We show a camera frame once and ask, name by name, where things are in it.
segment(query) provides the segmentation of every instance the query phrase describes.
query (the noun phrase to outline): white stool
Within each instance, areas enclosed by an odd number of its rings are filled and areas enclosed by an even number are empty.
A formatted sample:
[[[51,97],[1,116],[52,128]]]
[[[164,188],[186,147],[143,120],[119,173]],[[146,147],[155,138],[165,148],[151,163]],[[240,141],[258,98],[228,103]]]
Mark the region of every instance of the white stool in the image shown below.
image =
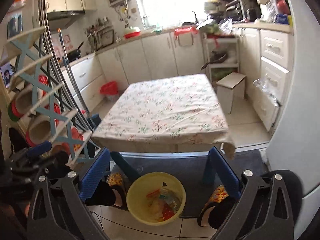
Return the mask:
[[[230,114],[233,96],[244,98],[245,75],[231,73],[217,82],[217,97],[223,111]]]

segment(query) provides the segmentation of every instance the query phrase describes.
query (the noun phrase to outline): yellow bucket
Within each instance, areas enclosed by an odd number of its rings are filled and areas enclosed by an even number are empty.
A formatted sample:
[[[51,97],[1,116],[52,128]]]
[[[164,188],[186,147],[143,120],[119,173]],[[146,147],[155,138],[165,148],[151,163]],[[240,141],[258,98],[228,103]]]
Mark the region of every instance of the yellow bucket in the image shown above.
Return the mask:
[[[181,200],[181,206],[177,213],[166,221],[157,222],[151,216],[148,206],[147,194],[162,187],[166,183],[166,188],[173,191]],[[186,191],[181,182],[174,176],[164,172],[152,172],[141,176],[129,188],[127,194],[127,206],[129,212],[141,223],[149,226],[161,226],[174,221],[180,216],[186,204]]]

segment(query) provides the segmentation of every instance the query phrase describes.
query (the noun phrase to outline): floral slipper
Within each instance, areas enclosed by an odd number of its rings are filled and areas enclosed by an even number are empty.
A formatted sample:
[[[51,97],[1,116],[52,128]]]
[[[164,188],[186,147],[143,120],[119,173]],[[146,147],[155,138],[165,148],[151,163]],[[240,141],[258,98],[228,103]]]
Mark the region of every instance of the floral slipper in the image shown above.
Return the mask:
[[[207,203],[204,205],[200,216],[197,218],[198,225],[200,227],[208,226],[209,225],[209,215],[211,211],[220,205],[220,203],[228,198],[229,195],[223,185],[220,185],[215,189],[215,191],[210,196]]]
[[[127,194],[125,192],[123,178],[122,178],[121,174],[119,172],[110,174],[107,183],[109,184],[109,186],[112,189],[116,190],[120,194],[121,200],[122,200],[122,206],[120,208],[126,208],[127,207],[127,197],[126,197]]]

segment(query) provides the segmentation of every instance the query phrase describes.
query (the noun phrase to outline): window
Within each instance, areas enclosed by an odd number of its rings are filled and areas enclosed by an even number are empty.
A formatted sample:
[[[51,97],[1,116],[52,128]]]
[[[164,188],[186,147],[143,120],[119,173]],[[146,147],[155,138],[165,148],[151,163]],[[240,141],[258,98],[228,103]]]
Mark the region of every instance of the window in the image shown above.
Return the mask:
[[[178,26],[182,22],[194,22],[205,18],[204,0],[137,0],[141,16],[148,15],[150,25]]]

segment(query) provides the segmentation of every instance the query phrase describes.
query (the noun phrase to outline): range hood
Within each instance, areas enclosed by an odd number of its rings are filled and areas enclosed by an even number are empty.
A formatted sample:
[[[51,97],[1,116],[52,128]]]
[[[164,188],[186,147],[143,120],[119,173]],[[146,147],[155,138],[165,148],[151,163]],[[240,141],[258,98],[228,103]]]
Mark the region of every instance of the range hood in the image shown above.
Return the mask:
[[[50,32],[57,32],[57,29],[66,29],[75,21],[80,19],[85,11],[61,11],[47,13]]]

